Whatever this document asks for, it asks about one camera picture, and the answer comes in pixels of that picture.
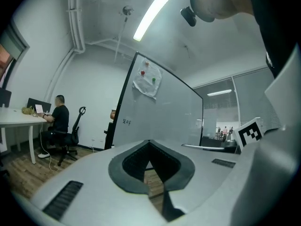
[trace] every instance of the ceiling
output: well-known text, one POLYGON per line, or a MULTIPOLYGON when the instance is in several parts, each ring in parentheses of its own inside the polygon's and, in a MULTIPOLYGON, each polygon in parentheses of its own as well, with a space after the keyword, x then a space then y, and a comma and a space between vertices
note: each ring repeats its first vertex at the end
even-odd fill
POLYGON ((119 52, 133 57, 139 51, 180 73, 187 68, 202 68, 221 60, 264 49, 260 31, 250 15, 236 15, 206 23, 197 18, 190 27, 180 15, 189 0, 169 0, 149 26, 140 42, 133 35, 154 0, 83 0, 85 43, 116 49, 125 16, 124 6, 134 11, 121 36, 119 52))

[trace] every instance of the bag on desk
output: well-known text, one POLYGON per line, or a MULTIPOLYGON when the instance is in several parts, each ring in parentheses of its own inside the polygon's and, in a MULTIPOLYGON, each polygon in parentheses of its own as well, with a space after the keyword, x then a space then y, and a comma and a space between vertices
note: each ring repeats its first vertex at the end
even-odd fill
POLYGON ((34 112, 34 108, 32 106, 30 106, 29 108, 23 107, 22 113, 25 115, 37 116, 36 113, 34 112))

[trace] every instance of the ceiling light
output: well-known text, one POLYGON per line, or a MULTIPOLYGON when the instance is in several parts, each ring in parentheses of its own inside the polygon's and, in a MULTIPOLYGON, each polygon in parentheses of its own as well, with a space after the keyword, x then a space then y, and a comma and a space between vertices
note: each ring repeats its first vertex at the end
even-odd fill
POLYGON ((133 37, 134 40, 138 42, 141 41, 143 35, 145 34, 146 30, 154 20, 155 16, 158 12, 164 7, 164 5, 168 2, 168 0, 154 0, 149 9, 147 10, 146 14, 144 15, 143 19, 141 20, 139 27, 136 30, 136 33, 133 37))
POLYGON ((207 95, 208 96, 216 96, 216 95, 230 93, 231 91, 232 91, 231 89, 228 89, 228 90, 223 90, 223 91, 218 91, 218 92, 210 93, 210 94, 207 94, 207 95))

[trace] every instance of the white sneaker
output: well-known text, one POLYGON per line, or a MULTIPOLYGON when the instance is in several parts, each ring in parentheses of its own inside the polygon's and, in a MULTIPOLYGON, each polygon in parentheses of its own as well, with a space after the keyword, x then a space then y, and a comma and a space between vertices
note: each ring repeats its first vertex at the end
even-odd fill
POLYGON ((46 157, 49 157, 49 156, 50 156, 49 153, 47 153, 47 154, 39 154, 38 155, 38 157, 40 157, 40 158, 46 158, 46 157))

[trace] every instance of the handwriting on whiteboard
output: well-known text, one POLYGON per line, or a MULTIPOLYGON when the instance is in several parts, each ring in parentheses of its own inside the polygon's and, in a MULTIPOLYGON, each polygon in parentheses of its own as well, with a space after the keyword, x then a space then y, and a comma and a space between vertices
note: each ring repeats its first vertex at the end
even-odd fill
POLYGON ((126 119, 123 119, 123 124, 127 124, 128 126, 131 124, 131 121, 128 121, 126 119))

